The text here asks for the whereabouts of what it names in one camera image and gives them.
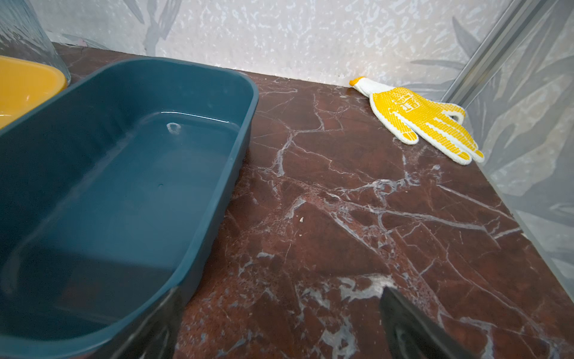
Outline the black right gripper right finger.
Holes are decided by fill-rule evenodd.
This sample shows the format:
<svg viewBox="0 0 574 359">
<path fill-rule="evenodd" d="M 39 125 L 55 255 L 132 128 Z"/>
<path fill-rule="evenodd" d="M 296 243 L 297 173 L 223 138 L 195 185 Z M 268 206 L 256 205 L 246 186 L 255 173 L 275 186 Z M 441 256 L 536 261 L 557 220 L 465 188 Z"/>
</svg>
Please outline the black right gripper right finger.
<svg viewBox="0 0 574 359">
<path fill-rule="evenodd" d="M 396 288 L 384 288 L 379 308 L 393 358 L 475 357 Z"/>
</svg>

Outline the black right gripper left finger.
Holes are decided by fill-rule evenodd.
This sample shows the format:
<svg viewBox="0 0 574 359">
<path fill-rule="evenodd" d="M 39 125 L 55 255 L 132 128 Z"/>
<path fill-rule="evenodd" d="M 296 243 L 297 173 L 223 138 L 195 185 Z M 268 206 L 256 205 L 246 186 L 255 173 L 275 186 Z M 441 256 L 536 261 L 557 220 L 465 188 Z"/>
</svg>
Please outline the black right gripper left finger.
<svg viewBox="0 0 574 359">
<path fill-rule="evenodd" d="M 179 287 L 168 290 L 127 330 L 114 358 L 172 358 L 183 314 Z"/>
</svg>

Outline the dark teal storage box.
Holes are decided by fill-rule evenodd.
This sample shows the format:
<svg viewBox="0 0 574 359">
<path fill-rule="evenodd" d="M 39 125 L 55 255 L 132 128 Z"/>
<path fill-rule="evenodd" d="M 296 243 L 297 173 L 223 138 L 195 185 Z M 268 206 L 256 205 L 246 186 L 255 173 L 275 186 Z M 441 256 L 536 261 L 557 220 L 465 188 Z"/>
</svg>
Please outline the dark teal storage box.
<svg viewBox="0 0 574 359">
<path fill-rule="evenodd" d="M 1 131 L 1 356 L 66 358 L 196 292 L 259 92 L 166 58 L 103 67 Z"/>
</svg>

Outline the yellow storage box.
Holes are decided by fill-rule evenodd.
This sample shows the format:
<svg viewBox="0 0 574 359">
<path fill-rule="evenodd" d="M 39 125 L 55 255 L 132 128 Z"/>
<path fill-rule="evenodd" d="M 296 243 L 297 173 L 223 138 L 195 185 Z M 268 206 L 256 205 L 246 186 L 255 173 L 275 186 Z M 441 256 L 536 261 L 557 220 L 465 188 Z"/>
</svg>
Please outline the yellow storage box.
<svg viewBox="0 0 574 359">
<path fill-rule="evenodd" d="M 55 67 L 1 56 L 1 128 L 63 91 L 68 81 Z"/>
</svg>

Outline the yellow dotted work glove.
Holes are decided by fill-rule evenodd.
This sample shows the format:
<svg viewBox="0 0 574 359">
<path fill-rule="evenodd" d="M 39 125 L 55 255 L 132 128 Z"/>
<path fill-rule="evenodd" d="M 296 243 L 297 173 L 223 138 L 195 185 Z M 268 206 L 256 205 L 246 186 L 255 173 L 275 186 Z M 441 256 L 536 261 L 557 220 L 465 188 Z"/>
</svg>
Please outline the yellow dotted work glove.
<svg viewBox="0 0 574 359">
<path fill-rule="evenodd" d="M 349 85 L 365 97 L 376 118 L 402 143 L 415 145 L 420 138 L 460 165 L 482 163 L 484 154 L 463 127 L 464 108 L 440 103 L 402 87 L 392 87 L 364 76 Z"/>
</svg>

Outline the glass flower vase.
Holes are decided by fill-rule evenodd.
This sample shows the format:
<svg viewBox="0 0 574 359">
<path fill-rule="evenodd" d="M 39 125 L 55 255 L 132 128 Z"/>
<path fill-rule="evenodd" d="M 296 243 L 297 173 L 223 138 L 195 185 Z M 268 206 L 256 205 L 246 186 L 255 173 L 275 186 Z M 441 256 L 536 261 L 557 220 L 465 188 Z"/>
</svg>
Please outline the glass flower vase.
<svg viewBox="0 0 574 359">
<path fill-rule="evenodd" d="M 1 0 L 1 55 L 49 65 L 71 82 L 67 65 L 56 52 L 29 1 Z"/>
</svg>

